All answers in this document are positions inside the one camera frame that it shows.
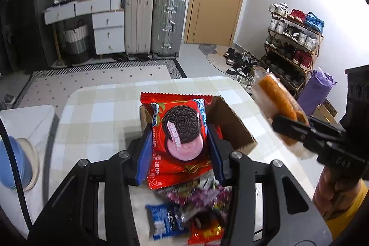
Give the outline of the person right hand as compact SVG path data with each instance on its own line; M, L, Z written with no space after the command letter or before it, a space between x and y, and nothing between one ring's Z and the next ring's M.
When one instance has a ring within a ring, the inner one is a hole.
M335 182L331 178L332 170L328 167L324 167L313 196L313 203L322 216L333 211L333 198L336 194L340 193L343 195L336 210L345 211L353 204L361 188L360 181L353 185L344 182Z

